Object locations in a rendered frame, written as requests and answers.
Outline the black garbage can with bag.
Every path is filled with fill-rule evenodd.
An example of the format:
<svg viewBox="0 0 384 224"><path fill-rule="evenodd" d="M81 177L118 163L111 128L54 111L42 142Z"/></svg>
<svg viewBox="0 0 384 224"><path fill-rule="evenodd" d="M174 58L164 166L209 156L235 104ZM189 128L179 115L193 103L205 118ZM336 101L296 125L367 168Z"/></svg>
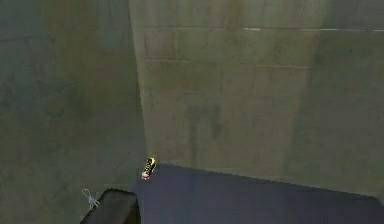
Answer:
<svg viewBox="0 0 384 224"><path fill-rule="evenodd" d="M105 190L99 198L88 189L82 193L88 200L89 210L80 224L141 224L135 193L113 188Z"/></svg>

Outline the black and yellow shoe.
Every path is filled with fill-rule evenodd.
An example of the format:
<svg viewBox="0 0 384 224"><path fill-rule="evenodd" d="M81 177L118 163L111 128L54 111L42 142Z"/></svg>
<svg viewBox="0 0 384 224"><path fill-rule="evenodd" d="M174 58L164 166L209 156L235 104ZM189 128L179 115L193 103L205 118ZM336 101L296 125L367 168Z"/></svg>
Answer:
<svg viewBox="0 0 384 224"><path fill-rule="evenodd" d="M141 178L143 180L149 180L156 168L156 159L154 157L148 158L144 169L141 172Z"/></svg>

